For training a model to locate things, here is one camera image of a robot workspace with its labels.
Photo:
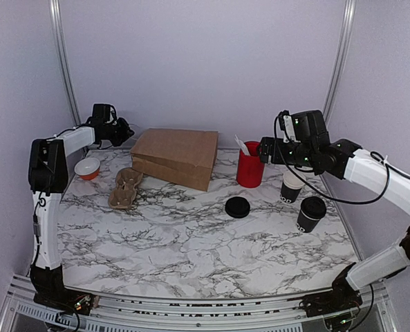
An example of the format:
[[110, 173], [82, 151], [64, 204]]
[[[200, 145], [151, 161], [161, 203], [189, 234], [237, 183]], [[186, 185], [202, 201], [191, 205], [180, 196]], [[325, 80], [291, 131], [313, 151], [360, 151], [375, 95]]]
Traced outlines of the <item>cardboard cup carrier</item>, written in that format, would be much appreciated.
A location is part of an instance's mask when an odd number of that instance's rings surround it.
[[109, 207], [114, 210], [130, 210], [142, 179], [143, 173], [131, 167], [121, 169], [115, 177], [115, 187], [109, 195]]

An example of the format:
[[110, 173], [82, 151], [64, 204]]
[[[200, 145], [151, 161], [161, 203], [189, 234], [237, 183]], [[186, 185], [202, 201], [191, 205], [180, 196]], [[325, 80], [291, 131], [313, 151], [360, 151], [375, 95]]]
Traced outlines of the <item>brown paper bag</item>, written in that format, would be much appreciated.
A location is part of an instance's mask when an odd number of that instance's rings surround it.
[[148, 129], [131, 148], [132, 168], [206, 192], [216, 160], [218, 132]]

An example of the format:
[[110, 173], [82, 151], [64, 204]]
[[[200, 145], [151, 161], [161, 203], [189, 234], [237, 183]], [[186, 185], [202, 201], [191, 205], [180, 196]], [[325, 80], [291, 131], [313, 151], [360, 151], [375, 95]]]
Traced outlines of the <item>black paper coffee cup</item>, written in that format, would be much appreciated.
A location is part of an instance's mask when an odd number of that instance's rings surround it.
[[313, 214], [309, 210], [300, 209], [297, 217], [297, 229], [303, 233], [312, 232], [325, 214]]

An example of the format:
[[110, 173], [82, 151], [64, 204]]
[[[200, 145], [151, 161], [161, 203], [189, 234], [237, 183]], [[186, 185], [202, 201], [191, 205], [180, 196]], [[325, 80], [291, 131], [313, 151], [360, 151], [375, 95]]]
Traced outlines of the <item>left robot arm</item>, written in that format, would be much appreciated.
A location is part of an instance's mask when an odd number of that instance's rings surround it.
[[57, 217], [69, 180], [67, 158], [85, 147], [100, 145], [105, 140], [119, 147], [133, 134], [128, 122], [117, 116], [114, 106], [94, 104], [93, 112], [84, 124], [32, 142], [28, 182], [33, 198], [35, 247], [30, 280], [36, 291], [36, 303], [78, 312], [91, 307], [92, 294], [65, 287], [62, 261], [58, 253]]

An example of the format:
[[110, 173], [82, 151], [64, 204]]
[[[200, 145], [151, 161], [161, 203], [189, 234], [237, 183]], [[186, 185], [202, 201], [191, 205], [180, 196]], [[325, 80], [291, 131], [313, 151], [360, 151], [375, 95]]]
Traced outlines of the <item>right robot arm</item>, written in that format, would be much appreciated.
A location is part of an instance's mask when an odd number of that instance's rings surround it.
[[[293, 180], [307, 185], [303, 173], [328, 173], [359, 185], [376, 196], [350, 205], [372, 204], [386, 199], [410, 217], [410, 175], [394, 167], [376, 151], [368, 151], [347, 139], [330, 141], [320, 110], [291, 114], [281, 111], [274, 131], [283, 137], [263, 137], [258, 148], [262, 163], [283, 165]], [[345, 311], [362, 305], [360, 291], [373, 282], [397, 275], [410, 266], [410, 226], [405, 235], [369, 258], [347, 266], [329, 291], [302, 297], [300, 306], [308, 317]]]

